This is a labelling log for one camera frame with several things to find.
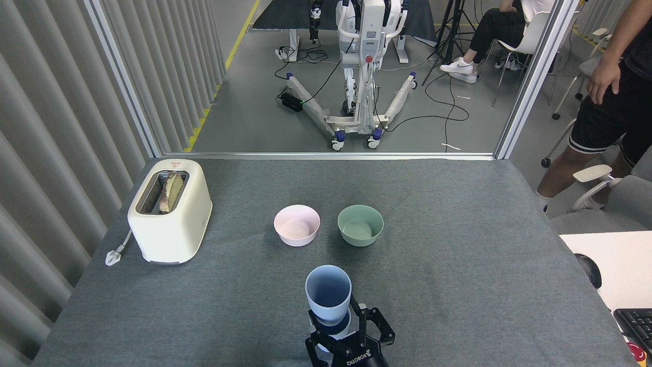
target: gray curtain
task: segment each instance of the gray curtain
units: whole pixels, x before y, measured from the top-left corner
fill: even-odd
[[[590,40],[595,40],[592,33],[599,28],[607,28],[609,33],[615,31],[615,25],[630,0],[590,0],[578,17],[577,30],[579,34]]]
[[[222,82],[207,1],[99,1],[0,0],[3,367],[36,355],[148,145],[187,147]]]
[[[211,2],[104,0],[101,7],[160,149],[187,149],[225,73]]]

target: toaster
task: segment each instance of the toaster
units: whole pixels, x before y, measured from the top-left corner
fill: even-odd
[[[170,212],[160,211],[161,194],[172,173],[183,179]],[[127,221],[150,263],[180,264],[199,250],[213,202],[199,163],[188,159],[165,159],[149,171],[134,197]]]

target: tripod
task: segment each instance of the tripod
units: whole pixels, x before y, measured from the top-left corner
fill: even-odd
[[[475,26],[464,11],[465,3],[466,0],[449,0],[448,5],[446,6],[446,12],[444,13],[443,22],[441,23],[439,30],[437,30],[437,46],[435,46],[435,50],[427,57],[427,59],[430,59],[434,54],[437,54],[437,59],[430,68],[430,71],[428,71],[428,75],[426,75],[426,78],[421,83],[421,86],[425,85],[426,81],[430,77],[430,73],[432,73],[433,69],[435,69],[437,66],[439,59],[442,57],[441,49],[444,47],[443,45],[446,47],[446,54],[443,56],[442,62],[449,64],[452,61],[452,52],[454,47],[457,47],[460,53],[464,52],[460,46],[460,43],[455,39],[455,37],[458,35],[472,35],[475,33]],[[453,9],[452,17],[449,17],[451,15],[451,9],[453,8],[453,5],[455,6],[455,9]],[[473,32],[459,32],[460,20],[462,19],[462,16],[464,16],[466,21],[469,22],[471,28],[473,28]],[[442,43],[441,40],[446,29],[449,30],[449,34],[446,40]]]

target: gray tablecloth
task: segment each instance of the gray tablecloth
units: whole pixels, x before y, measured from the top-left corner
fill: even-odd
[[[105,266],[129,198],[33,366],[309,366],[303,283],[322,264],[394,328],[391,366],[636,365],[508,161],[198,161],[214,207],[197,255],[150,264],[132,242]],[[294,248],[273,218],[297,203],[321,227]],[[375,244],[339,235],[351,204],[385,218]]]
[[[336,0],[323,0],[319,29],[337,29]],[[272,0],[254,22],[254,29],[308,29],[310,0]],[[411,0],[407,10],[405,34],[436,40],[432,12],[428,0]]]

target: bread slice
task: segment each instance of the bread slice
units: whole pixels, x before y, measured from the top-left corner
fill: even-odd
[[[165,180],[165,185],[161,192],[161,203],[159,206],[161,214],[170,213],[174,209],[174,206],[179,199],[179,193],[181,192],[182,187],[183,178],[180,174],[168,174],[168,179]]]

